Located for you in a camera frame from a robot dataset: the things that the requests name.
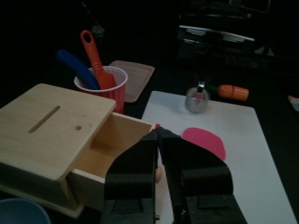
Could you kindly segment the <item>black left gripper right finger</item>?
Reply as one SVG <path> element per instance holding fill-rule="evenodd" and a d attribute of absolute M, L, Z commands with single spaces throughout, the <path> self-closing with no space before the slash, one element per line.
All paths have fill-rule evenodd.
<path fill-rule="evenodd" d="M 173 224 L 249 224 L 234 196 L 227 164 L 169 129 L 157 131 Z"/>

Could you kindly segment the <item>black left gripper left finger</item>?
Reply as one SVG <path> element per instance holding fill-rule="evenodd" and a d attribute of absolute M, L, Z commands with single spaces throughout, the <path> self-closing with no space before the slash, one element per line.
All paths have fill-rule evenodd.
<path fill-rule="evenodd" d="M 107 170 L 101 224 L 155 224 L 158 134 L 153 130 Z"/>

